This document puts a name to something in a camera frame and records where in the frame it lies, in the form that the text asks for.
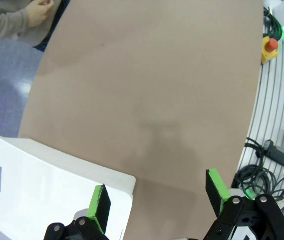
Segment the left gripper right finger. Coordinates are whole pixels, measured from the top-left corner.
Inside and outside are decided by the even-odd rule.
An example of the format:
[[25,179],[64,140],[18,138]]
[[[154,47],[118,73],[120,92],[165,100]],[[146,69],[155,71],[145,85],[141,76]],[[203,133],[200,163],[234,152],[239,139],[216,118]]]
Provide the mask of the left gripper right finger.
[[284,240],[284,215],[271,195],[231,195],[215,168],[206,170],[205,189],[217,217],[205,240]]

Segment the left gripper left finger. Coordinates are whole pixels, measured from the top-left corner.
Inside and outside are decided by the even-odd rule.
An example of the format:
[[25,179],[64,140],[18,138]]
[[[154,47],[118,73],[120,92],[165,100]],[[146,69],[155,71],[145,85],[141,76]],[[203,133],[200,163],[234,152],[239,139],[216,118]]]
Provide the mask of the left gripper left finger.
[[51,223],[44,236],[45,240],[106,240],[106,227],[111,201],[104,184],[96,185],[86,216],[80,216],[65,226],[60,222]]

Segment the person's right hand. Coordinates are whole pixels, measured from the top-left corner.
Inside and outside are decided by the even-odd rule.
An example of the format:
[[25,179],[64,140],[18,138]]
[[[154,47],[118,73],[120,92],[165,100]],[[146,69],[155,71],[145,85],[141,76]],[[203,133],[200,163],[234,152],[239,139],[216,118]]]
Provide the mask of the person's right hand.
[[33,0],[30,2],[25,8],[28,16],[27,27],[32,28],[43,23],[53,6],[53,0]]

